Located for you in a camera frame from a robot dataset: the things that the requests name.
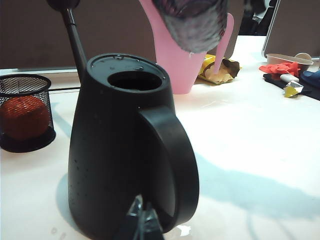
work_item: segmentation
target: snack wrapper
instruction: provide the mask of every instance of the snack wrapper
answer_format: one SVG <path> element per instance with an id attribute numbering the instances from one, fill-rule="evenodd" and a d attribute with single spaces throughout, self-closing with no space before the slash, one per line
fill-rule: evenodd
<path id="1" fill-rule="evenodd" d="M 240 71 L 240 64 L 224 58 L 218 73 L 213 73 L 216 56 L 207 54 L 202 63 L 198 77 L 214 84 L 230 83 Z"/>

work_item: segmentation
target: black mesh pencil holder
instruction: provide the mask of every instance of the black mesh pencil holder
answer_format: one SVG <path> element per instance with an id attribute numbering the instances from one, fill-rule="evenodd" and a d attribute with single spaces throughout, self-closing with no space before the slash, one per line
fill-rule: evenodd
<path id="1" fill-rule="evenodd" d="M 49 79 L 35 74 L 0 76 L 0 146 L 12 153 L 41 149 L 56 137 Z"/>

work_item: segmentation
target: table surface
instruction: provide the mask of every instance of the table surface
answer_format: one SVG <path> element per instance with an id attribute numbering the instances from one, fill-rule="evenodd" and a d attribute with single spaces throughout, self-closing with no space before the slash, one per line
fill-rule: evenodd
<path id="1" fill-rule="evenodd" d="M 320 101 L 285 98 L 258 70 L 264 37 L 239 36 L 228 84 L 175 95 L 200 178 L 193 218 L 166 240 L 320 239 Z M 85 240 L 68 207 L 67 169 L 78 92 L 52 92 L 56 139 L 29 153 L 1 150 L 1 238 Z"/>

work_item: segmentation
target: watering can spout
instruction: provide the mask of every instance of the watering can spout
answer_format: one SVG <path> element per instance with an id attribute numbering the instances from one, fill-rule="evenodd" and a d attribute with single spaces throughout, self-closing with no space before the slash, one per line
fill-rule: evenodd
<path id="1" fill-rule="evenodd" d="M 77 26 L 72 13 L 72 9 L 76 8 L 79 2 L 80 0 L 47 0 L 47 3 L 51 8 L 59 11 L 62 14 L 63 22 L 68 32 L 79 80 L 82 82 L 84 73 L 86 71 L 87 57 L 81 44 Z"/>

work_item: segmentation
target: pink holder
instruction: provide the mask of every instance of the pink holder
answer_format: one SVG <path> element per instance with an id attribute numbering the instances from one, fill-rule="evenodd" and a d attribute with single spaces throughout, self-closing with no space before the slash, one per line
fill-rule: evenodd
<path id="1" fill-rule="evenodd" d="M 173 94 L 189 93 L 207 53 L 190 53 L 182 50 L 171 37 L 152 0 L 139 1 L 151 24 L 156 62 L 167 71 Z M 225 34 L 217 46 L 215 58 L 217 70 L 220 68 L 233 28 L 234 18 L 228 13 Z"/>

